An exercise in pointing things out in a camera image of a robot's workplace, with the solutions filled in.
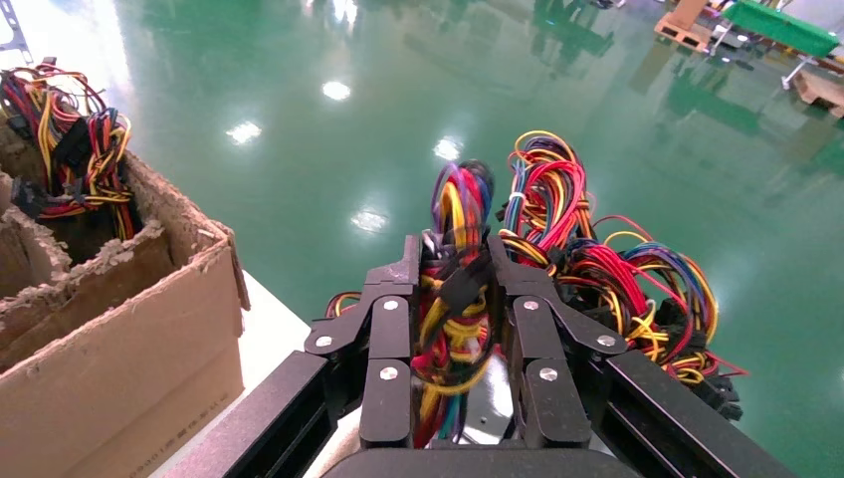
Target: green epoxy floor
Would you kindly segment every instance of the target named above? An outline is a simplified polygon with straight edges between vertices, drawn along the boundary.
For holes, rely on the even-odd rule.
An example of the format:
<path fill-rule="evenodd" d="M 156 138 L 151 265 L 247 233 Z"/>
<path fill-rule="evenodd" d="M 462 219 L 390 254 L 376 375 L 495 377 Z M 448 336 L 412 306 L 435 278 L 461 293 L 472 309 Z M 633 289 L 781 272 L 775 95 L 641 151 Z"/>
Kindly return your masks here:
<path fill-rule="evenodd" d="M 844 473 L 844 132 L 779 90 L 790 64 L 655 42 L 650 0 L 13 3 L 36 58 L 106 87 L 131 148 L 305 320 L 428 227 L 438 144 L 505 185 L 520 133 L 559 133 L 598 214 L 707 271 L 714 349 L 752 372 L 738 426 L 800 475 Z M 246 122 L 261 133 L 237 144 Z"/>

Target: red wire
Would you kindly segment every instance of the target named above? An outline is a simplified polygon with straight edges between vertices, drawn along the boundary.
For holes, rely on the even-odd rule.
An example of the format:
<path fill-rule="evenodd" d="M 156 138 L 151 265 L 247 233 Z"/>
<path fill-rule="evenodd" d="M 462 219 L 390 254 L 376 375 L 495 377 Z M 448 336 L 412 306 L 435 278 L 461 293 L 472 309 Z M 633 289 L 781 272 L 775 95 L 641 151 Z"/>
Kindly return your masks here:
<path fill-rule="evenodd" d="M 647 240 L 649 240 L 649 241 L 653 241 L 653 240 L 654 240 L 654 238 L 653 238 L 650 234 L 648 234 L 648 231 L 646 231 L 646 230 L 645 230 L 645 228 L 643 228 L 642 226 L 640 226 L 639 224 L 637 224 L 636 222 L 634 222 L 632 219 L 630 219 L 630 218 L 629 218 L 629 217 L 627 217 L 627 216 L 621 216 L 621 215 L 617 215 L 617 214 L 612 214 L 612 215 L 609 215 L 609 216 L 604 216 L 604 217 L 602 217 L 602 218 L 598 219 L 597 221 L 595 221 L 595 222 L 592 224 L 592 227 L 597 226 L 598 224 L 600 224 L 600 223 L 602 223 L 602 222 L 606 221 L 607 219 L 618 219 L 618 220 L 624 221 L 624 222 L 626 222 L 627 224 L 630 224 L 631 226 L 635 227 L 635 228 L 636 228 L 636 230 L 638 230 L 639 232 L 641 232 L 641 233 L 642 233 L 642 235 L 643 235 L 643 236 L 645 236 L 645 238 L 646 238 Z"/>

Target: wooden pallet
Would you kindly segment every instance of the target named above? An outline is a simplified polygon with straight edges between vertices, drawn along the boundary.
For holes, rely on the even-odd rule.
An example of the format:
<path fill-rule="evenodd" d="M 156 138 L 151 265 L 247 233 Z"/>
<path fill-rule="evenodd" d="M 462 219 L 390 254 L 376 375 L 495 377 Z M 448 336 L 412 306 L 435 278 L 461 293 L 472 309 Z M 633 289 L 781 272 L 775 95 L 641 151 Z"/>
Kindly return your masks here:
<path fill-rule="evenodd" d="M 803 72 L 797 73 L 792 81 L 805 103 L 811 105 L 821 100 L 834 117 L 844 118 L 844 86 Z"/>
<path fill-rule="evenodd" d="M 669 40 L 701 53 L 707 50 L 707 45 L 712 38 L 712 30 L 702 25 L 693 24 L 691 30 L 677 26 L 676 22 L 672 22 L 671 13 L 666 13 L 660 19 L 654 31 Z"/>

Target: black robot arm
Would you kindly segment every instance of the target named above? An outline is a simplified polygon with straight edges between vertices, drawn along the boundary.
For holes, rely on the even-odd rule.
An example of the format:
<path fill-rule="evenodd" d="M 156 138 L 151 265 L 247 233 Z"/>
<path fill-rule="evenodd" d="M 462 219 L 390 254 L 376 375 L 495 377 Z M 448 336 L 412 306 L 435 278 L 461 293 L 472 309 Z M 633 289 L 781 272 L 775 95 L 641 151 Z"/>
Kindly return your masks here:
<path fill-rule="evenodd" d="M 618 334 L 564 304 L 546 273 L 512 262 L 499 237 L 489 238 L 487 254 L 487 302 L 504 318 L 498 339 L 517 438 L 413 449 L 420 245 L 408 236 L 401 261 L 366 275 L 356 307 L 315 322 L 305 351 L 285 359 L 166 476 L 302 476 L 337 420 L 358 406 L 361 451 L 326 478 L 794 476 L 719 413 L 722 393 L 704 402 L 627 352 Z M 614 456 L 587 449 L 593 432 Z"/>

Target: wire harness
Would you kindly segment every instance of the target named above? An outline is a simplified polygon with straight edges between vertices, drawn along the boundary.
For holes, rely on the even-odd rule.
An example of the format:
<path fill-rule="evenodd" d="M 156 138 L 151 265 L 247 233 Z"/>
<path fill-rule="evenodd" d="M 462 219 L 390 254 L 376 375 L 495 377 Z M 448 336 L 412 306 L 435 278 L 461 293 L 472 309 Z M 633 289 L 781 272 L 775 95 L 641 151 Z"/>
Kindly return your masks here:
<path fill-rule="evenodd" d="M 128 118 L 107 107 L 85 75 L 50 63 L 0 73 L 0 97 L 7 124 L 43 159 L 43 183 L 24 186 L 40 204 L 24 208 L 50 220 L 109 207 L 114 235 L 133 237 L 131 192 L 122 177 Z"/>
<path fill-rule="evenodd" d="M 511 259 L 544 269 L 570 307 L 617 332 L 628 350 L 641 351 L 723 416 L 739 419 L 738 395 L 729 377 L 747 372 L 709 351 L 718 304 L 698 264 L 627 217 L 593 221 L 594 198 L 586 190 L 583 164 L 557 135 L 523 134 L 508 164 L 510 196 L 497 217 Z M 446 165 L 434 187 L 433 227 L 422 232 L 422 295 L 411 361 L 422 387 L 417 448 L 434 438 L 459 441 L 469 389 L 483 376 L 490 357 L 501 352 L 501 319 L 487 308 L 489 280 L 473 276 L 489 260 L 484 238 L 494 185 L 489 170 L 473 160 Z M 633 230 L 600 240 L 595 229 L 604 222 Z M 637 243 L 627 250 L 614 248 L 623 237 Z M 455 301 L 449 289 L 458 280 L 472 294 L 463 302 Z M 359 294 L 354 292 L 334 296 L 326 316 L 340 316 L 354 307 L 343 302 L 355 298 Z"/>

